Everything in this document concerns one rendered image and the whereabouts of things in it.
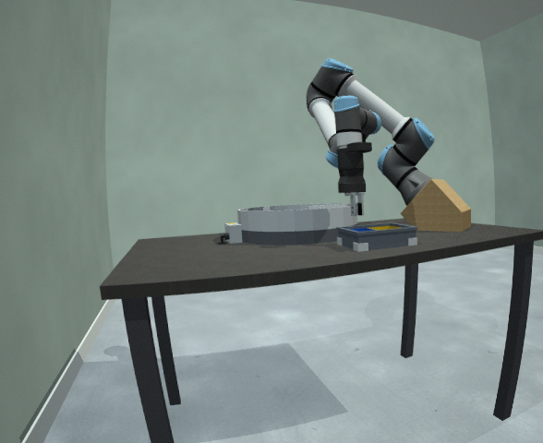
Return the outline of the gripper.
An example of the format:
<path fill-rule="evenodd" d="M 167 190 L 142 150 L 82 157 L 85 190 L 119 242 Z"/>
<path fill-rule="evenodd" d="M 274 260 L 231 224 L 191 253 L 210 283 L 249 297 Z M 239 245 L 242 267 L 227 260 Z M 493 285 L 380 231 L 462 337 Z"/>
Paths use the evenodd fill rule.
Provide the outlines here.
<path fill-rule="evenodd" d="M 350 196 L 351 216 L 356 216 L 357 195 L 357 214 L 363 216 L 363 195 L 366 192 L 363 153 L 372 151 L 371 142 L 366 142 L 366 135 L 360 132 L 338 133 L 336 141 L 339 148 L 337 150 L 340 175 L 338 191 L 344 193 L 345 196 Z"/>

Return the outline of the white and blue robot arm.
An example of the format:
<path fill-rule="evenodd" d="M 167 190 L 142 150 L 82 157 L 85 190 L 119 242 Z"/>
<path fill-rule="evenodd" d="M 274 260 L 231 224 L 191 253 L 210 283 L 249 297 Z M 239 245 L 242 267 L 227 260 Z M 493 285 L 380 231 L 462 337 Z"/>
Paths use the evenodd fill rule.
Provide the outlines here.
<path fill-rule="evenodd" d="M 360 132 L 366 134 L 367 139 L 383 126 L 396 143 L 380 154 L 378 168 L 400 191 L 407 206 L 433 179 L 421 173 L 416 164 L 430 149 L 435 138 L 419 119 L 400 115 L 357 82 L 353 68 L 338 62 L 327 59 L 307 91 L 308 111 L 316 119 L 330 148 L 326 160 L 338 168 L 337 133 Z M 331 103 L 336 96 L 338 98 L 334 100 L 332 111 Z"/>

